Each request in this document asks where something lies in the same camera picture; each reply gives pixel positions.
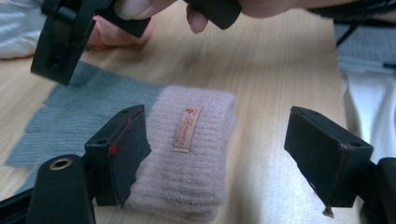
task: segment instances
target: black clamp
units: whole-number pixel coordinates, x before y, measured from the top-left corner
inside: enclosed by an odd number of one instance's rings
[[[316,111],[294,106],[285,149],[333,217],[356,196],[368,223],[396,223],[396,158],[370,161],[374,148]]]
[[[33,189],[0,202],[0,223],[93,224],[93,199],[98,206],[123,206],[151,152],[144,107],[121,110],[84,147],[82,157],[44,162]]]
[[[131,35],[140,37],[150,19],[125,21],[114,12],[112,0],[46,0],[41,9],[46,14],[31,71],[67,85],[100,15]]]

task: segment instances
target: fingertip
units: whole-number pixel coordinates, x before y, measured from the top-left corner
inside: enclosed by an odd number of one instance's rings
[[[117,0],[114,4],[114,11],[117,16],[126,21],[142,20],[151,16],[145,13],[149,7],[149,0]]]
[[[96,24],[88,40],[89,49],[92,50],[104,50],[111,47],[127,47],[133,45],[142,46],[149,41],[152,33],[152,21],[148,24],[145,33],[138,38],[121,30],[121,28],[100,16],[95,16],[93,19],[96,20]]]
[[[208,23],[208,19],[206,18],[206,16],[204,16],[204,14],[202,14],[201,12],[193,9],[191,6],[187,6],[186,12],[187,22],[189,23],[192,32],[196,35],[203,32]]]

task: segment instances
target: knitted fabric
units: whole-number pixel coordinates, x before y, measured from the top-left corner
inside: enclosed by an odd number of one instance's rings
[[[227,143],[235,98],[223,91],[158,86],[112,75],[80,63],[69,86],[58,86],[26,127],[7,165],[35,166],[47,159],[84,153],[83,145],[118,111],[145,105],[152,152],[140,164],[127,207],[178,221],[205,223],[226,196]],[[188,106],[202,107],[189,153],[173,151],[178,123]]]

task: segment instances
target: human finger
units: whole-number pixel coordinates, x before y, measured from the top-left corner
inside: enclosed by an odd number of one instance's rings
[[[193,33],[201,33],[207,26],[208,20],[201,12],[192,8],[188,5],[186,8],[187,12],[187,22],[190,25],[190,29]]]
[[[142,45],[149,40],[152,33],[152,22],[148,24],[145,33],[137,38],[100,16],[95,16],[94,19],[96,24],[88,41],[88,46],[93,50]]]
[[[175,2],[176,0],[118,0],[114,10],[124,20],[142,20],[157,14]]]

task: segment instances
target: white fabric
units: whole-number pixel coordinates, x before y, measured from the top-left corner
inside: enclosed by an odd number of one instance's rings
[[[372,161],[396,157],[396,73],[346,73],[346,111],[355,134],[375,150]]]
[[[33,55],[44,22],[37,3],[0,4],[0,59]]]

